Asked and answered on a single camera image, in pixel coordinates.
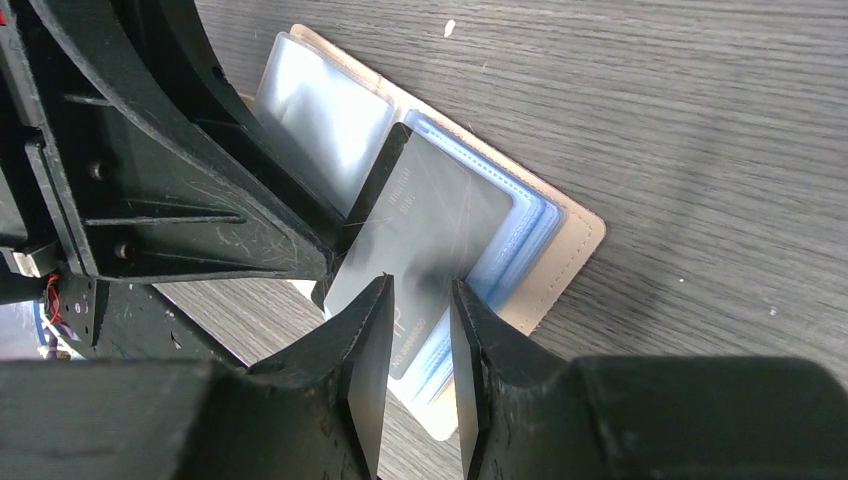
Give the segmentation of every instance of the gray wood grain surface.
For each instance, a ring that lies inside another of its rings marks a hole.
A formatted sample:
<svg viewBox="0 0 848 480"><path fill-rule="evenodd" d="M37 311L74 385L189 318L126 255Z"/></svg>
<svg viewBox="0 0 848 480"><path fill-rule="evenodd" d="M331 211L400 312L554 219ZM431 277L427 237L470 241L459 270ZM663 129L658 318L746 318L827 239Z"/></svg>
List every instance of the gray wood grain surface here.
<svg viewBox="0 0 848 480"><path fill-rule="evenodd" d="M304 23L604 218L532 338L589 353L776 354L848 385L848 2L198 0L255 91ZM453 34L444 27L453 19ZM166 287L255 359L318 317L287 285ZM381 474L459 478L393 402Z"/></svg>

